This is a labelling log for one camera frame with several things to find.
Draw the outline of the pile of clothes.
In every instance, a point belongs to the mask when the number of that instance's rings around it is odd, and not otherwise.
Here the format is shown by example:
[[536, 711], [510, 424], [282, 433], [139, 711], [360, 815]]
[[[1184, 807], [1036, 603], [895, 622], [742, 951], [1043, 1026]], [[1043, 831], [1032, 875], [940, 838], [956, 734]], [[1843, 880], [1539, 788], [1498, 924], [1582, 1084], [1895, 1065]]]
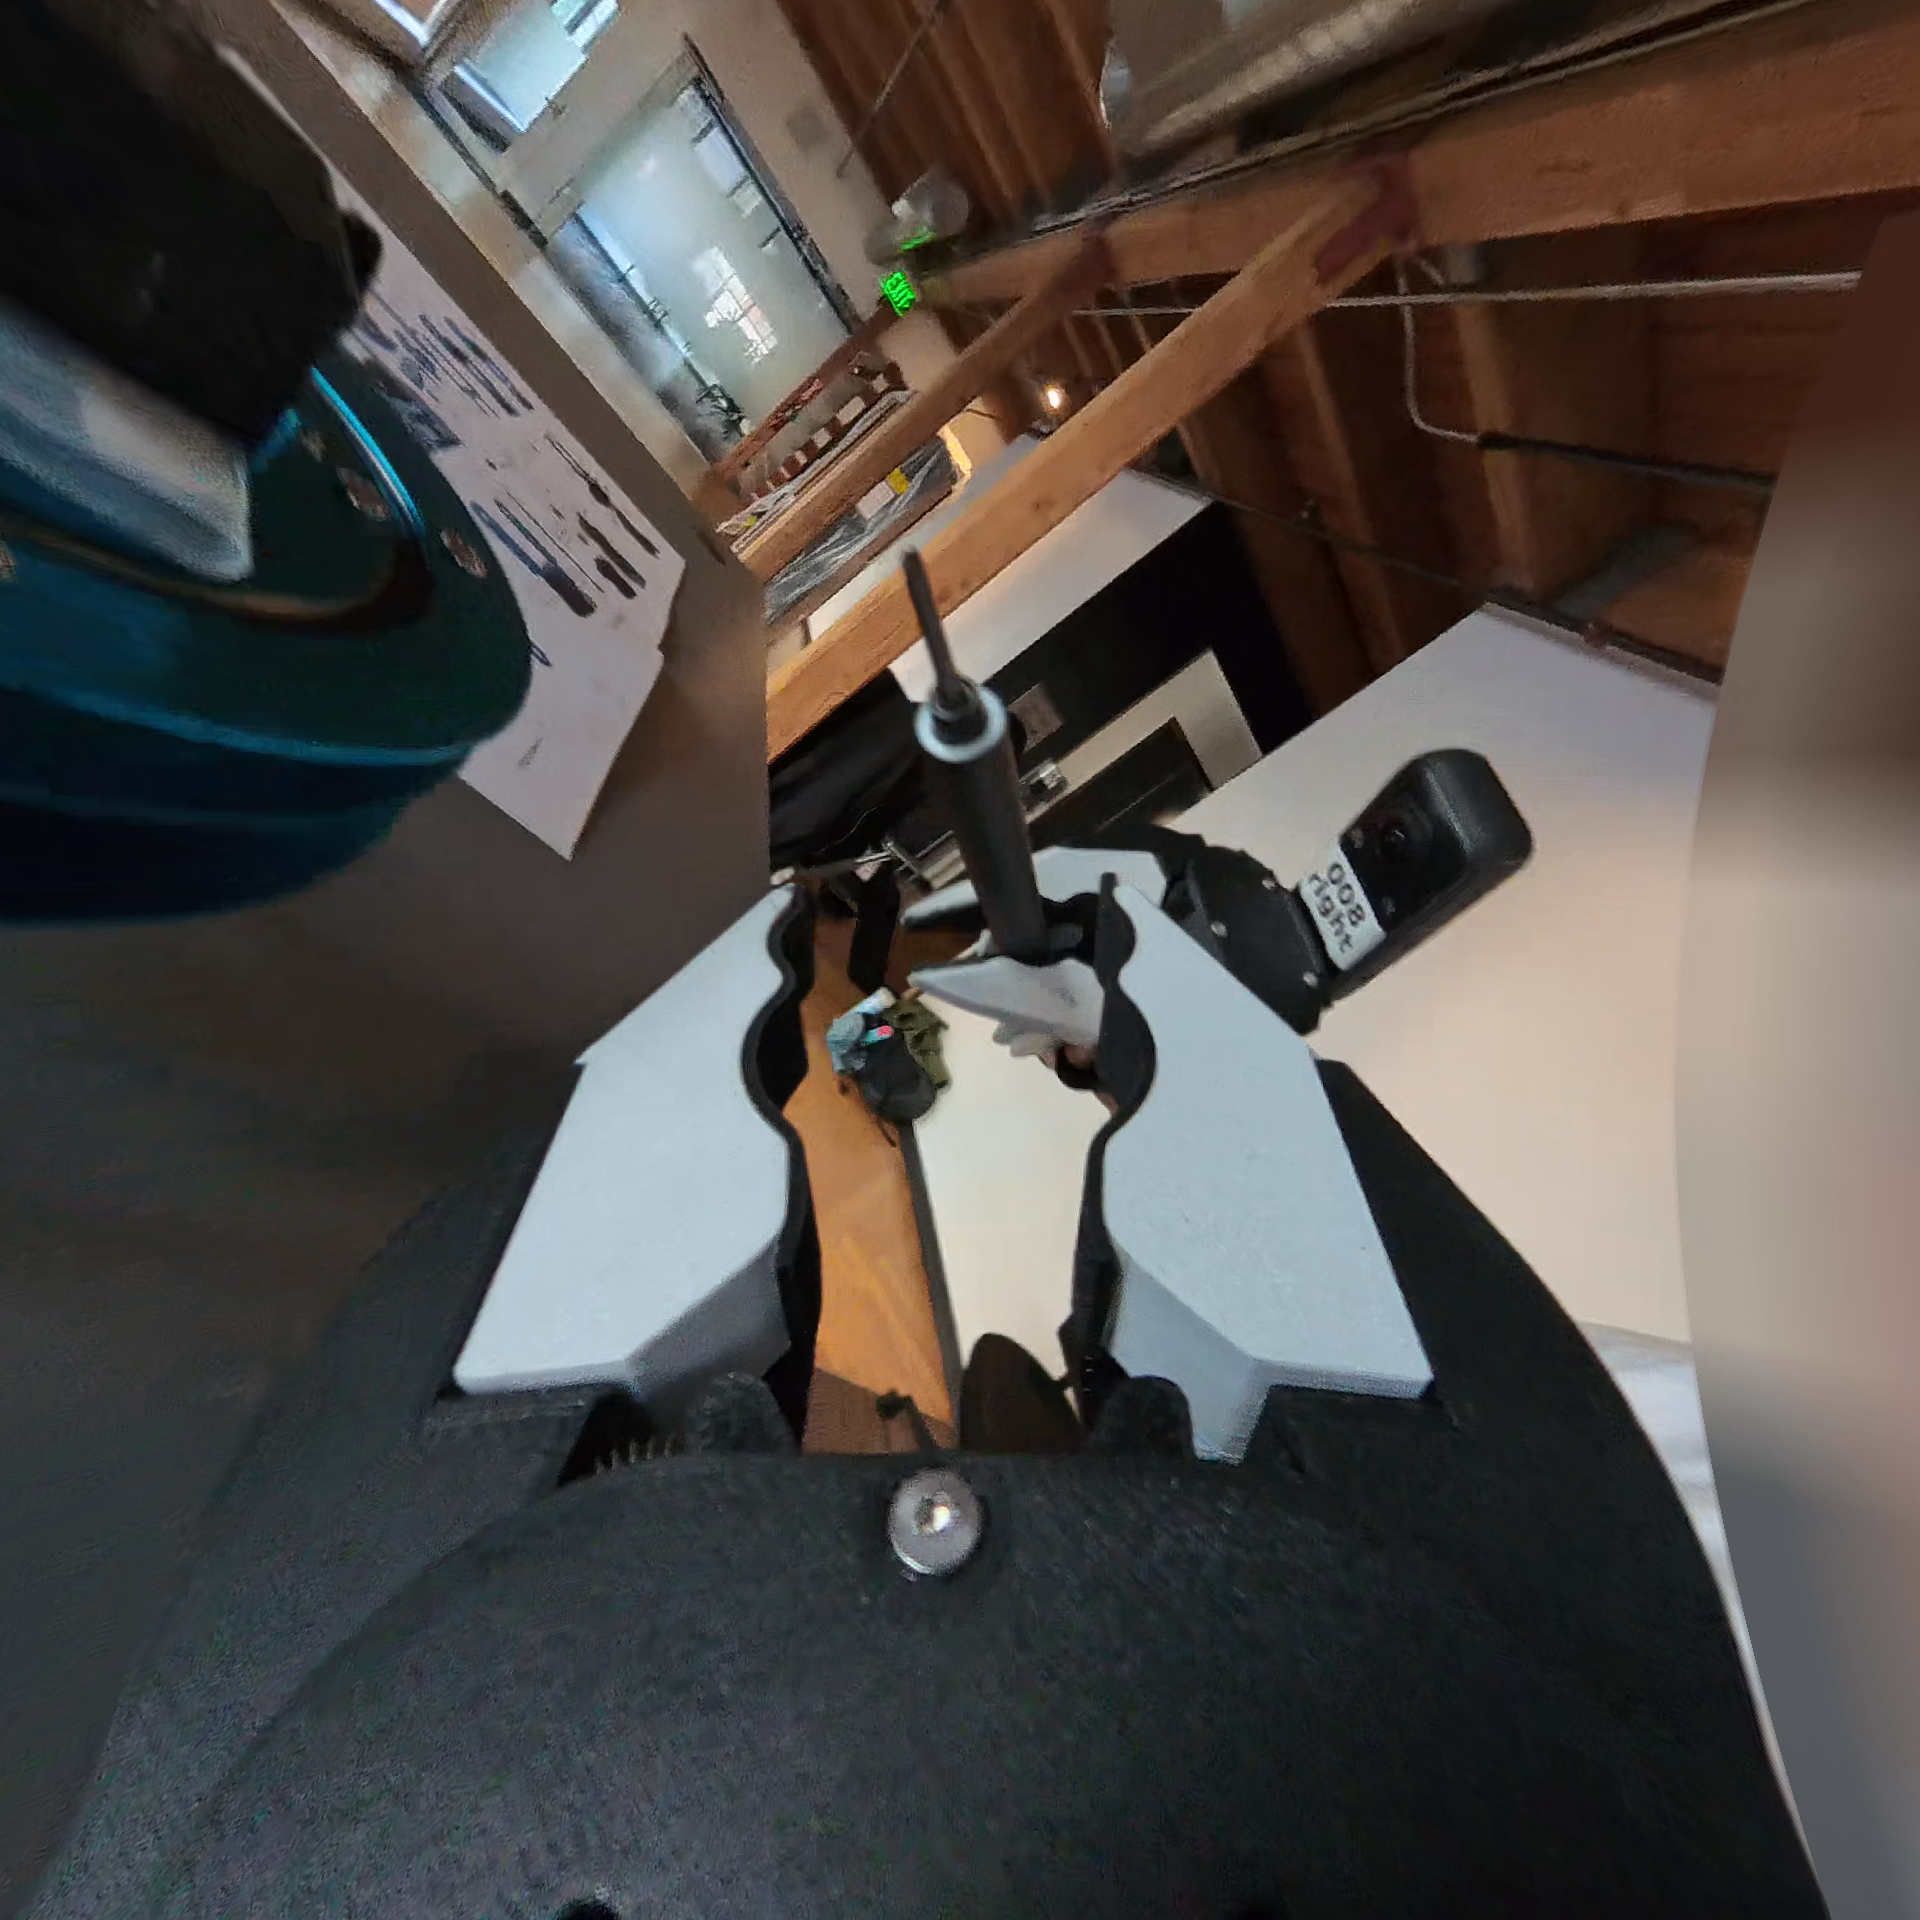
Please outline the pile of clothes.
[[824, 1042], [840, 1080], [881, 1127], [916, 1127], [949, 1086], [946, 1021], [916, 988], [875, 988], [828, 1021]]

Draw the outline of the printed instruction sheet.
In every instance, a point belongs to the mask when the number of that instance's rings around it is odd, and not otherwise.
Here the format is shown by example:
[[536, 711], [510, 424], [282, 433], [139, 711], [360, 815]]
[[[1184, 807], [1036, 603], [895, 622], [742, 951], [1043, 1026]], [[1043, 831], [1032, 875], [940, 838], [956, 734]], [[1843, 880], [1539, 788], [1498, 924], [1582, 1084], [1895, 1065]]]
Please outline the printed instruction sheet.
[[336, 186], [379, 240], [346, 354], [452, 483], [532, 649], [518, 716], [466, 757], [465, 781], [572, 856], [659, 681], [684, 557], [373, 206]]

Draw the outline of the large white table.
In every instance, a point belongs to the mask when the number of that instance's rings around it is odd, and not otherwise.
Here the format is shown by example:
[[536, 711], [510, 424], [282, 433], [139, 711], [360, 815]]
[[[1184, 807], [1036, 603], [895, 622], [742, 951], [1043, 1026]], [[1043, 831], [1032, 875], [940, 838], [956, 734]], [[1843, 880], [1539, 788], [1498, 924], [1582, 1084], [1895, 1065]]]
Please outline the large white table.
[[1285, 880], [1408, 760], [1482, 755], [1528, 867], [1318, 1026], [1577, 1322], [1692, 1340], [1674, 1054], [1718, 694], [1475, 611], [1189, 807]]

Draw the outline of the black electric screwdriver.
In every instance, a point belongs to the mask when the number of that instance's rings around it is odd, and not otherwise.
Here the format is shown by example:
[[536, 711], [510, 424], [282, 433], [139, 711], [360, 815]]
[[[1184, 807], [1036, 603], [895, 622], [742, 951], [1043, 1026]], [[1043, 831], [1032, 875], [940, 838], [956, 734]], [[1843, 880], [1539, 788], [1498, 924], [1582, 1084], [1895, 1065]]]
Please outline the black electric screwdriver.
[[903, 577], [933, 664], [932, 694], [916, 714], [916, 738], [929, 763], [925, 778], [944, 801], [983, 930], [1001, 955], [1024, 966], [1078, 958], [1076, 925], [1053, 921], [1040, 888], [1008, 711], [986, 685], [961, 672], [916, 548], [903, 557]]

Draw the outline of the silver air duct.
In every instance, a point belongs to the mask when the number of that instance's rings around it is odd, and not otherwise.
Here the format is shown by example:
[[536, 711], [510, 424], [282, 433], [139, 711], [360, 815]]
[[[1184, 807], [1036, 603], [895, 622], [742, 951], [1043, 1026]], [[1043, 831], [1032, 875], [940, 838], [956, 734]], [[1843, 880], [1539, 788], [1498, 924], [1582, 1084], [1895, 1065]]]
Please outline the silver air duct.
[[1692, 32], [1710, 3], [1140, 3], [1109, 6], [1106, 130], [1164, 152], [1262, 115], [1325, 124], [1449, 97]]

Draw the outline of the black backpack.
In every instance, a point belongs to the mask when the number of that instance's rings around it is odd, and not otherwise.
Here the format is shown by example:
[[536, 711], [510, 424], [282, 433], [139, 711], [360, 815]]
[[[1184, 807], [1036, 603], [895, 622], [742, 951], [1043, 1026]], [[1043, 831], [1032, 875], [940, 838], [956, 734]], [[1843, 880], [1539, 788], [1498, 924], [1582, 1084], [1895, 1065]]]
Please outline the black backpack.
[[859, 863], [925, 796], [917, 710], [906, 701], [846, 710], [770, 767], [770, 873]]

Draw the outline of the glass door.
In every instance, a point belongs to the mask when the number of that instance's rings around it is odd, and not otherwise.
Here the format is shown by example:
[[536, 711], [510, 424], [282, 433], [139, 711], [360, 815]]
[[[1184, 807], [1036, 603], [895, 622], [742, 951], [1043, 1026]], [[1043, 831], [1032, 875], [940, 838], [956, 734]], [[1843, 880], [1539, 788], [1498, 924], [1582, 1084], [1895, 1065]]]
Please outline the glass door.
[[552, 211], [576, 291], [706, 465], [852, 334], [844, 291], [692, 52]]

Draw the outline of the blue toy robot base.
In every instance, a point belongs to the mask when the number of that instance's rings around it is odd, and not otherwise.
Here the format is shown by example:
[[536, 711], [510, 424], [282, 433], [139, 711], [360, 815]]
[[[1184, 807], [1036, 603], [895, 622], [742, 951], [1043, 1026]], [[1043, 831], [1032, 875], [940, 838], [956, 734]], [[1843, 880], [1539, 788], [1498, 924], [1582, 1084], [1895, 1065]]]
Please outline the blue toy robot base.
[[312, 885], [521, 711], [515, 590], [344, 350], [379, 264], [192, 6], [5, 6], [5, 924]]

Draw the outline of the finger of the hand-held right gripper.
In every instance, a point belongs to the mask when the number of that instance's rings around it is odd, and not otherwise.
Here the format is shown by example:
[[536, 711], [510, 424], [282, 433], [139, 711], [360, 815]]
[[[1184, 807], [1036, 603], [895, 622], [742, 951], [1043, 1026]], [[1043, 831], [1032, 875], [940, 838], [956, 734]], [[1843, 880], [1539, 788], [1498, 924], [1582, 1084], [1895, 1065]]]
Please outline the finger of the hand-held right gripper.
[[1165, 867], [1148, 848], [1109, 848], [1059, 844], [1033, 852], [1040, 896], [1053, 908], [1070, 900], [1098, 900], [1109, 884], [1134, 888], [1148, 904], [1165, 900]]
[[1073, 958], [1030, 966], [1008, 955], [961, 955], [916, 967], [911, 987], [995, 1024], [995, 1042], [1019, 1058], [1095, 1063], [1106, 1013], [1098, 974]]

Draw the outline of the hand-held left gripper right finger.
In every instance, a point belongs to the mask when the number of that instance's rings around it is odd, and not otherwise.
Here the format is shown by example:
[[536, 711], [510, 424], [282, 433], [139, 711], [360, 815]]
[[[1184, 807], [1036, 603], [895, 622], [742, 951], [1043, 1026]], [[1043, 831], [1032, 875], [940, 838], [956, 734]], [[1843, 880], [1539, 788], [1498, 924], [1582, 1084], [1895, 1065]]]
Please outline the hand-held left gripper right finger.
[[1069, 1364], [1101, 1426], [1165, 1378], [1200, 1458], [1276, 1388], [1419, 1404], [1433, 1364], [1308, 1042], [1140, 885], [1095, 918], [1095, 1075]]

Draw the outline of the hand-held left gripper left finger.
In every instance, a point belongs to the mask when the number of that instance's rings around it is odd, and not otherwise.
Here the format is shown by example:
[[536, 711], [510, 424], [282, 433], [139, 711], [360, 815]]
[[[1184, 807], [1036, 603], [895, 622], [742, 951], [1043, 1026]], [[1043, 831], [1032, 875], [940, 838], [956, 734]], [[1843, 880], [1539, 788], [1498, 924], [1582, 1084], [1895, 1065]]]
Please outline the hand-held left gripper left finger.
[[453, 1360], [465, 1396], [692, 1404], [749, 1373], [805, 1404], [824, 1287], [783, 1109], [811, 967], [811, 902], [776, 885], [585, 1046]]

